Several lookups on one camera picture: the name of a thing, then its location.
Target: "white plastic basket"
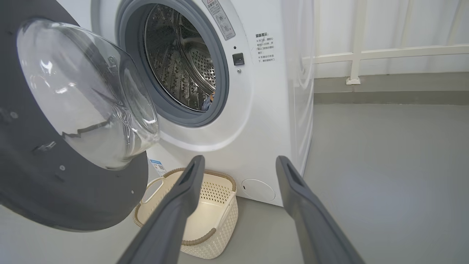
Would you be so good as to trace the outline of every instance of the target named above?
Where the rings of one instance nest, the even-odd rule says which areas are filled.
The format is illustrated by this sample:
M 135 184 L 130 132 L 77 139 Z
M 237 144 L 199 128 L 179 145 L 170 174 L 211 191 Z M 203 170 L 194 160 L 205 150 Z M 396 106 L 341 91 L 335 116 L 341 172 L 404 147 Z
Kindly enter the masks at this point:
M 172 170 L 148 184 L 147 189 L 155 182 L 162 181 L 148 200 L 137 205 L 134 222 L 139 227 L 148 220 L 184 170 L 185 168 Z M 218 257 L 225 250 L 237 220 L 238 203 L 234 179 L 224 173 L 206 170 L 199 204 L 187 218 L 181 251 L 204 259 Z

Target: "front-load washing machine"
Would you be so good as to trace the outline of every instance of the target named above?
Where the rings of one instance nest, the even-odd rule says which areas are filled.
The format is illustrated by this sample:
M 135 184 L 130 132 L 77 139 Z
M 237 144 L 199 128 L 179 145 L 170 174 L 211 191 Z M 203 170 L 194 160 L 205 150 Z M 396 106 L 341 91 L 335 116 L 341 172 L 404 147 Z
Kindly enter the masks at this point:
M 59 3 L 136 63 L 159 116 L 147 155 L 160 175 L 202 154 L 239 196 L 281 206 L 275 157 L 302 174 L 310 146 L 312 0 Z
M 239 196 L 279 206 L 275 158 L 289 157 L 303 173 L 313 111 L 311 0 L 2 6 L 3 205 L 46 225 L 98 230 L 141 199 L 147 158 L 162 175 L 202 154 L 207 169 L 235 179 Z M 60 22 L 78 22 L 127 54 Z M 119 83 L 136 92 L 120 96 Z M 106 119 L 111 112 L 127 125 Z

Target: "basket handle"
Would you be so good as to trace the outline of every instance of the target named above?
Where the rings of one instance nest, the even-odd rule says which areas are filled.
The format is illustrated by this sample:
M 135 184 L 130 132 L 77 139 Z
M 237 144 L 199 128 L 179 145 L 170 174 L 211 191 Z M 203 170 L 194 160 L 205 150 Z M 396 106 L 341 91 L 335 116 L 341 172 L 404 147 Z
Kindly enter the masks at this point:
M 163 182 L 161 183 L 161 185 L 158 187 L 158 189 L 156 189 L 156 191 L 154 191 L 153 194 L 152 194 L 146 201 L 144 201 L 144 197 L 145 197 L 145 194 L 144 194 L 144 197 L 142 197 L 142 199 L 140 200 L 140 204 L 146 204 L 146 203 L 148 203 L 148 201 L 149 201 L 151 198 L 153 198 L 153 196 L 155 195 L 155 193 L 156 193 L 156 192 L 163 186 L 163 184 L 165 183 L 164 179 L 165 179 L 164 177 L 159 177 L 159 178 L 156 178 L 156 179 L 152 180 L 151 182 L 149 182 L 149 183 L 147 184 L 147 189 L 146 189 L 146 191 L 148 191 L 148 188 L 150 188 L 150 186 L 151 186 L 153 183 L 155 183 L 155 182 L 157 182 L 157 181 L 159 181 L 159 180 L 162 180 L 162 181 L 163 181 Z

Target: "warning label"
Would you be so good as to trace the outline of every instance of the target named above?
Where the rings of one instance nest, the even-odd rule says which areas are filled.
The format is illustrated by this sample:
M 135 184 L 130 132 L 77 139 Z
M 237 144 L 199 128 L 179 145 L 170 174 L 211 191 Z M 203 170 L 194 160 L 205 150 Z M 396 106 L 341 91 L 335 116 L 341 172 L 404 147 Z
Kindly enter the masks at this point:
M 221 8 L 220 3 L 218 0 L 202 0 L 207 7 L 208 11 L 210 14 L 213 16 L 213 19 L 218 24 L 218 27 L 221 30 L 221 33 L 223 34 L 223 37 L 225 40 L 228 40 L 234 36 L 236 36 L 235 31 L 231 27 L 231 23 L 228 20 L 227 15 L 225 14 L 225 11 L 223 11 L 223 8 Z
M 256 56 L 257 62 L 273 62 L 275 61 L 275 44 L 269 33 L 256 34 Z
M 161 162 L 157 160 L 150 160 L 150 162 L 153 164 L 153 167 L 155 167 L 156 171 L 161 177 L 166 174 L 167 171 L 165 167 L 163 167 L 163 164 L 161 164 Z

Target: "white railing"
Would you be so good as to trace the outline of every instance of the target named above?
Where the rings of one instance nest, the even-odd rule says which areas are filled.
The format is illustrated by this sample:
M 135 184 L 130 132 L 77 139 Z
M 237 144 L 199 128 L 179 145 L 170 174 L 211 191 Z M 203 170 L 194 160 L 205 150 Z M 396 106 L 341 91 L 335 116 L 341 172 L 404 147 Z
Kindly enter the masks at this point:
M 461 24 L 462 11 L 464 6 L 468 4 L 469 0 L 459 0 L 456 12 L 451 23 L 449 35 L 446 39 L 444 46 L 426 46 L 426 47 L 406 47 L 409 22 L 412 15 L 412 8 L 414 0 L 408 0 L 407 11 L 404 21 L 404 28 L 402 30 L 401 43 L 399 48 L 380 49 L 380 50 L 363 50 L 363 39 L 365 32 L 367 0 L 357 0 L 356 16 L 355 16 L 355 32 L 353 36 L 352 52 L 326 54 L 314 57 L 314 63 L 329 63 L 329 62 L 352 62 L 350 77 L 347 79 L 348 85 L 360 84 L 359 70 L 361 60 L 370 59 L 385 59 L 397 57 L 414 57 L 414 56 L 430 56 L 430 55 L 449 55 L 449 54 L 469 54 L 469 45 L 455 45 L 454 37 L 456 31 Z M 319 54 L 319 41 L 320 41 L 320 0 L 314 1 L 314 23 L 315 23 L 315 45 L 316 54 Z

